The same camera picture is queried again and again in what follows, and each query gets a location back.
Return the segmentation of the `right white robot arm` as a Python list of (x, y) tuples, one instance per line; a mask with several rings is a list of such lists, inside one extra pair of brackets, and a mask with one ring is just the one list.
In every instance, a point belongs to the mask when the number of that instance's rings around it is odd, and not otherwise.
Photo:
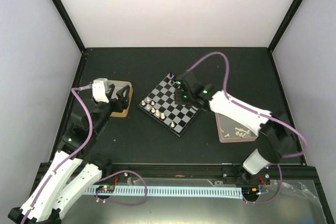
[(203, 85), (192, 72), (174, 77), (177, 104), (193, 105), (230, 118), (256, 135), (256, 148), (244, 160), (238, 171), (239, 179), (252, 183), (258, 173), (270, 164), (278, 163), (295, 143), (293, 133), (280, 124), (279, 117), (267, 110), (260, 110), (226, 94), (213, 84)]

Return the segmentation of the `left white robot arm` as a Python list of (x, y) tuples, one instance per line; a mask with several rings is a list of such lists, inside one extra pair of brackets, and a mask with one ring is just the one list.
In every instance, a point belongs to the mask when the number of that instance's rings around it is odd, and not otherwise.
[(70, 176), (82, 164), (113, 113), (127, 111), (132, 96), (130, 82), (98, 78), (71, 89), (83, 109), (73, 115), (52, 163), (22, 206), (12, 208), (8, 218), (14, 223), (61, 223), (79, 197), (98, 180), (108, 181), (111, 162), (101, 155), (84, 166), (74, 179)]

